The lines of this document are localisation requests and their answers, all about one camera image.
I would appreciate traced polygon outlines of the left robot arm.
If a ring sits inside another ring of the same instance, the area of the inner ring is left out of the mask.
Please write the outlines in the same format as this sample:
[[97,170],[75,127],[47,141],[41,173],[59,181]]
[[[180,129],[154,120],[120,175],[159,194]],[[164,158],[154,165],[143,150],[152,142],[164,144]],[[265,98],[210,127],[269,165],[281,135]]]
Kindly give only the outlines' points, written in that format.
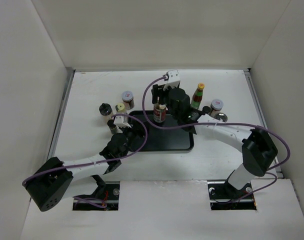
[[[23,186],[42,212],[52,209],[60,200],[68,197],[104,209],[108,206],[105,198],[109,194],[101,176],[112,173],[122,164],[122,159],[137,153],[145,145],[147,135],[146,125],[135,121],[114,134],[97,155],[71,162],[63,162],[58,157],[50,158],[23,181]],[[85,178],[94,180],[87,187],[88,194],[68,190],[73,182]]]

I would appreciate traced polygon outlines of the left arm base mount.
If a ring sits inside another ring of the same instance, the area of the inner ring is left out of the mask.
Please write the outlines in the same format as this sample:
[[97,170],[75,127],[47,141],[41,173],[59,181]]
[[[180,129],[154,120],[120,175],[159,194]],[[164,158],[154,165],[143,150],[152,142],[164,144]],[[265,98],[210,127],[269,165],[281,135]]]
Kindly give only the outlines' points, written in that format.
[[73,211],[118,211],[120,187],[119,181],[105,182],[99,175],[92,175],[96,188],[91,194],[81,194],[74,198]]

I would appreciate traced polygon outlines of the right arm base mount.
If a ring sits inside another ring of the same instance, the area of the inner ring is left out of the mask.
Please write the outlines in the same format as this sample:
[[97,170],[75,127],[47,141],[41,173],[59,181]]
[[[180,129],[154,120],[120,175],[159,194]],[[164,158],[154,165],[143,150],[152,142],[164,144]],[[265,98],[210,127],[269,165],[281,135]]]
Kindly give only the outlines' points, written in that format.
[[241,190],[230,190],[224,181],[209,181],[207,183],[210,208],[213,211],[257,210],[251,183],[247,183]]

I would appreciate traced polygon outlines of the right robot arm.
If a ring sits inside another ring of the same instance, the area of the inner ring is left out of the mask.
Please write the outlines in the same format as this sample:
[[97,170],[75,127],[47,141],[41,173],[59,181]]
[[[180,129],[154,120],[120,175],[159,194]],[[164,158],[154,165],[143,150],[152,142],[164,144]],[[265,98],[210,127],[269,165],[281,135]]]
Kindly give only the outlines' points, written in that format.
[[242,188],[256,177],[263,177],[278,154],[270,135],[259,127],[232,126],[194,109],[190,98],[179,87],[153,85],[152,103],[165,104],[178,125],[190,133],[213,138],[242,154],[242,163],[225,181],[224,192],[230,198],[237,197]]

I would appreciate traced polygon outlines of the tall black-cap sauce bottle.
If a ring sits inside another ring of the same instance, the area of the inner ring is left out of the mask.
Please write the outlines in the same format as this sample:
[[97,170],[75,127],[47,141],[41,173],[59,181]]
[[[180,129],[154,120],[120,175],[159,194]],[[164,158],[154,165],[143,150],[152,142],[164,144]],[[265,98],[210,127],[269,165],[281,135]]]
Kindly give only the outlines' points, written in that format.
[[167,107],[165,104],[155,103],[153,105],[153,120],[155,123],[161,124],[166,119]]

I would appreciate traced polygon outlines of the small black-cap spice bottle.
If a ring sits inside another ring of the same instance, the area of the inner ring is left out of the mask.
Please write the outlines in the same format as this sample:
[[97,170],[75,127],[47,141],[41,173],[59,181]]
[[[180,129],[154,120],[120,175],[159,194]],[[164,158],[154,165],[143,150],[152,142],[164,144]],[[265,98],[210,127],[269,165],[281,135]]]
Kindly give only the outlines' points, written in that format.
[[211,116],[212,111],[213,109],[210,106],[204,106],[202,108],[202,112],[209,116]]

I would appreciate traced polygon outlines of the yellow-cap red sauce bottle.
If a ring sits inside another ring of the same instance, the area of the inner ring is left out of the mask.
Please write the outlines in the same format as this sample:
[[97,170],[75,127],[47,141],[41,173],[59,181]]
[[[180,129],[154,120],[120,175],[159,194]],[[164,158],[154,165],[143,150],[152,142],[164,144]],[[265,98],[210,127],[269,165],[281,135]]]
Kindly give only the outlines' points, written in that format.
[[203,93],[204,93],[204,88],[205,88],[205,84],[204,83],[199,83],[197,85],[197,88],[192,96],[191,99],[191,103],[190,106],[196,110],[199,109],[200,104],[202,102],[203,99]]

